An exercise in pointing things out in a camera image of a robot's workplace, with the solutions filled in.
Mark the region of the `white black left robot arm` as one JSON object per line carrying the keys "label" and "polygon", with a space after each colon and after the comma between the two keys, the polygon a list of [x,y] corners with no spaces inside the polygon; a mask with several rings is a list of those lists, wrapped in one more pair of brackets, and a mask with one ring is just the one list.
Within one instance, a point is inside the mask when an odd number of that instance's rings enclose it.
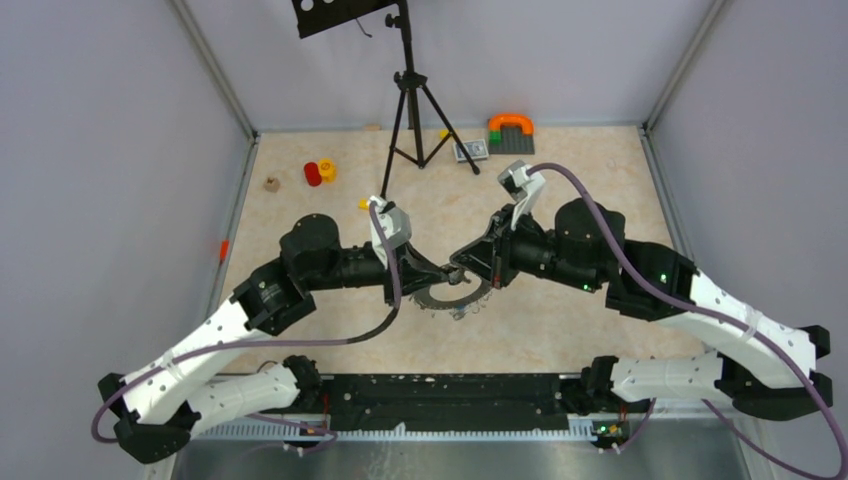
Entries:
{"label": "white black left robot arm", "polygon": [[195,331],[148,366],[103,377],[98,389],[102,410],[116,417],[113,442],[152,464],[231,420],[314,410],[322,381],[305,356],[229,381],[217,375],[247,349],[282,345],[284,331],[314,312],[315,291],[379,286],[394,320],[403,297],[460,281],[457,268],[436,265],[412,246],[401,210],[378,214],[372,232],[371,241],[343,247],[331,217],[301,218],[281,237],[278,258],[256,268]]}

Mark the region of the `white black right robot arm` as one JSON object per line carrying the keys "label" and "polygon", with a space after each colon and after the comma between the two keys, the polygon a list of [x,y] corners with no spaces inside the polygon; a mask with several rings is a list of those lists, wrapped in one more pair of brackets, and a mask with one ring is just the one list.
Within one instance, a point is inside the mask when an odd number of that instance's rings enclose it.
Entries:
{"label": "white black right robot arm", "polygon": [[655,398],[704,399],[788,421],[832,404],[832,381],[816,369],[830,351],[825,328],[784,326],[721,290],[675,250],[626,239],[621,213],[578,199],[561,206],[554,220],[544,230],[506,205],[450,260],[495,288],[528,274],[590,293],[604,290],[608,309],[682,330],[707,346],[703,354],[672,359],[595,358],[572,395],[578,413],[623,404],[644,410]]}

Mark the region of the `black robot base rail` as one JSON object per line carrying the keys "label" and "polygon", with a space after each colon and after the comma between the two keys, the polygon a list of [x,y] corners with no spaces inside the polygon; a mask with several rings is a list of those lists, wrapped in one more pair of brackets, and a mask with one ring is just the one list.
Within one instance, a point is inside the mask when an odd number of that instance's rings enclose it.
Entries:
{"label": "black robot base rail", "polygon": [[644,414],[587,373],[326,374],[303,400],[274,413],[309,415],[335,431],[365,433],[403,426],[411,433],[530,433],[566,430],[570,418]]}

